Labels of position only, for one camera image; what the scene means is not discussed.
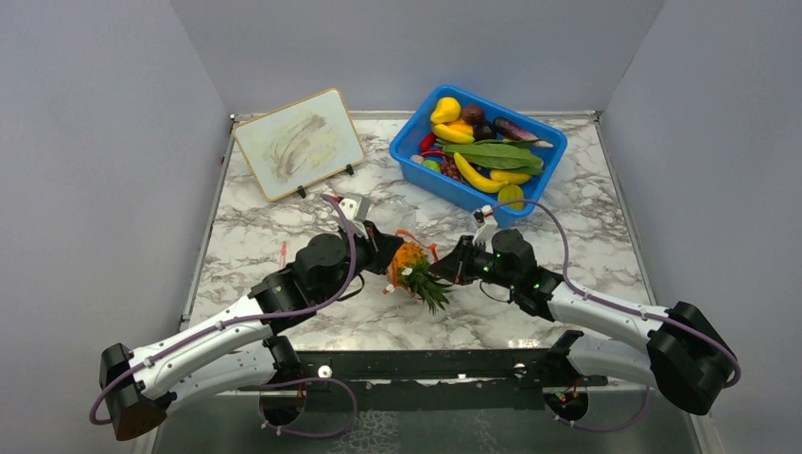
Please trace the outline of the clear orange zip bag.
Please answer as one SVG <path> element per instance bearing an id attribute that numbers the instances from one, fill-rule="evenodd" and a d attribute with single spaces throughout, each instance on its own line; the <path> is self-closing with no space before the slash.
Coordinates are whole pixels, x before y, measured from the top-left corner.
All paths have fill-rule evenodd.
<path id="1" fill-rule="evenodd" d="M 430 265 L 433 262 L 436 262 L 439 259 L 439 256 L 437 254 L 437 245 L 435 243 L 426 243 L 425 241 L 422 241 L 421 239 L 419 239 L 412 231 L 410 231 L 409 229 L 405 229 L 405 228 L 398 228 L 395 231 L 395 234 L 397 236 L 402 237 L 405 240 L 405 242 L 412 242 L 412 243 L 420 246 L 424 250 L 424 252 L 426 253 L 426 255 L 427 255 L 428 259 L 429 259 Z M 387 272 L 387 278 L 388 278 L 388 284 L 382 289 L 382 292 L 384 294 L 390 294 L 390 293 L 395 292 L 396 290 L 399 290 L 399 289 L 391 289 L 390 283 L 389 283 L 388 272 Z"/>

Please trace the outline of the orange toy pineapple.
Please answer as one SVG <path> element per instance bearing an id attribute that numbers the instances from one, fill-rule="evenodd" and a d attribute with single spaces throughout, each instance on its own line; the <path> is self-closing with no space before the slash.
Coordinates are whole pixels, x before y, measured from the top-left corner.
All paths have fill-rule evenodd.
<path id="1" fill-rule="evenodd" d="M 405 242 L 395 253 L 388 268 L 391 289 L 403 289 L 413 300 L 422 302 L 431 314 L 445 310 L 450 304 L 447 293 L 451 284 L 440 281 L 429 271 L 429 259 L 424 250 Z"/>

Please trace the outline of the dark purple passion fruit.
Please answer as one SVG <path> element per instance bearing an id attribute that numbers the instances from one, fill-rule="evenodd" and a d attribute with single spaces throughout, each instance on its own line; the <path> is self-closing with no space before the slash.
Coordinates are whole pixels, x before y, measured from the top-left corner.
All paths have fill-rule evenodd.
<path id="1" fill-rule="evenodd" d="M 477 126 L 484 122 L 485 112 L 478 104 L 470 104 L 462 108 L 461 120 L 470 126 Z"/>

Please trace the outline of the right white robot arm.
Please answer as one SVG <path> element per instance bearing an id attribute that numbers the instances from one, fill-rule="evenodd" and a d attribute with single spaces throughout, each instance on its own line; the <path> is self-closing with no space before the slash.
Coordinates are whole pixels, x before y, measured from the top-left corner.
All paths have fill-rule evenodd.
<path id="1" fill-rule="evenodd" d="M 495 233 L 488 246 L 462 236 L 430 270 L 452 284 L 504 287 L 533 317 L 589 329 L 547 357 L 547 375 L 557 384 L 584 375 L 621 378 L 659 390 L 680 410 L 705 415 L 736 374 L 732 350 L 698 307 L 639 305 L 573 288 L 537 263 L 516 229 Z"/>

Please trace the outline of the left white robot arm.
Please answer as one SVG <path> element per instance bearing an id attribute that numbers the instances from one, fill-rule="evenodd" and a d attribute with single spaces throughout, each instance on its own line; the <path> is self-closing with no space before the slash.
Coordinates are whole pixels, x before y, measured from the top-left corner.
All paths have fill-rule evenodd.
<path id="1" fill-rule="evenodd" d="M 91 422 L 100 424 L 104 405 L 115 438 L 128 441 L 207 395 L 264 381 L 289 386 L 300 367 L 281 332 L 339 300 L 362 272 L 385 273 L 403 243 L 369 220 L 355 231 L 314 236 L 293 261 L 205 322 L 150 345 L 106 348 Z"/>

